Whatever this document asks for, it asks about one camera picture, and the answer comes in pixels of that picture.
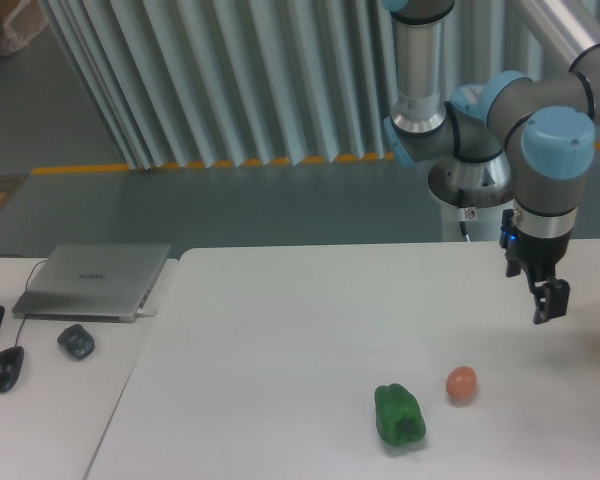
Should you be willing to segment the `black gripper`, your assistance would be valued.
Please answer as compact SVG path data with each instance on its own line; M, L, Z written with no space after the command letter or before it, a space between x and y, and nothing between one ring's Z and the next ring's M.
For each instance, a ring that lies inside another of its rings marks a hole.
M507 278L525 272L533 295L533 323L540 325L567 313L569 283L556 276L566 254L577 208L561 215L540 215L513 207L503 211L500 247L504 250Z

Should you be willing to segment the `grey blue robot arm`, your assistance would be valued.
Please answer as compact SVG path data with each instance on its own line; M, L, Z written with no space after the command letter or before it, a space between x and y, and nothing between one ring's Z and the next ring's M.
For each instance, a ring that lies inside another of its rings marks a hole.
M576 221L600 125L600 23L578 1L518 1L515 9L564 69L535 81L505 71L475 96L441 97L450 1L387 1L397 42L398 98L384 121L396 160L434 160L430 191L456 208L501 207L508 276L525 275L542 324L566 314L556 275Z

